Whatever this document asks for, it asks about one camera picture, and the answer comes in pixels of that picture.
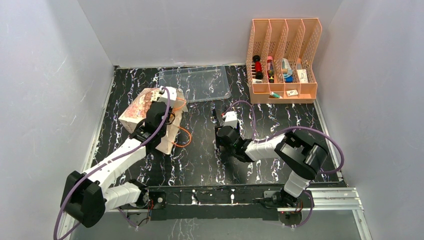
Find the printed white paper bag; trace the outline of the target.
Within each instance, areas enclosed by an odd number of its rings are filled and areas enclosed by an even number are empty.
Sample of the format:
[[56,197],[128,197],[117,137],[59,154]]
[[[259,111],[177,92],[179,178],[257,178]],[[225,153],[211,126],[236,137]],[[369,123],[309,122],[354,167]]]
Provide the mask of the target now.
[[[146,131],[146,113],[152,102],[156,102],[158,93],[159,88],[144,89],[118,118],[132,137],[143,141],[147,140],[147,138],[153,134],[153,132]],[[170,105],[170,107],[172,107],[172,112],[175,114],[174,122],[166,127],[165,132],[157,133],[147,144],[146,148],[148,150],[155,148],[166,155],[171,153],[177,139],[183,112],[188,111],[186,99],[182,90],[179,88],[177,88],[176,102],[173,106]]]

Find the clear plastic tray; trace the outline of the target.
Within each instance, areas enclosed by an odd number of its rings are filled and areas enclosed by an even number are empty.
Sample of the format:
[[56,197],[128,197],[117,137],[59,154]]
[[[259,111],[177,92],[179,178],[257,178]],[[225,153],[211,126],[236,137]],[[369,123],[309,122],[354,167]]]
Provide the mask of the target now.
[[158,85],[182,90],[189,103],[224,100],[231,96],[223,65],[165,70],[159,74]]

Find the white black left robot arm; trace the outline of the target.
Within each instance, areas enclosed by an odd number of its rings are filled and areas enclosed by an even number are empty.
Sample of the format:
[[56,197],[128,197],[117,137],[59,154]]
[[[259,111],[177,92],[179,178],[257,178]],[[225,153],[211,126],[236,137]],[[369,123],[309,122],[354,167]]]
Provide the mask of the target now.
[[149,187],[136,179],[113,187],[112,183],[136,162],[157,152],[166,135],[172,104],[154,101],[135,130],[113,153],[84,172],[73,171],[66,179],[60,213],[67,213],[86,228],[97,224],[103,215],[124,205],[145,209],[155,203]]

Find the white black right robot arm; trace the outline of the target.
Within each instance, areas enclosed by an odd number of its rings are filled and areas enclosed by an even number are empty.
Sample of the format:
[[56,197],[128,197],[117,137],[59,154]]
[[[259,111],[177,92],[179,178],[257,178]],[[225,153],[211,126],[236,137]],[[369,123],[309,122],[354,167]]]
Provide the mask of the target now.
[[290,129],[275,137],[264,139],[243,138],[237,114],[224,114],[223,123],[214,127],[215,147],[243,163],[263,159],[280,159],[290,167],[291,173],[280,192],[265,193],[255,202],[266,208],[295,207],[302,193],[315,180],[328,152],[313,138]]

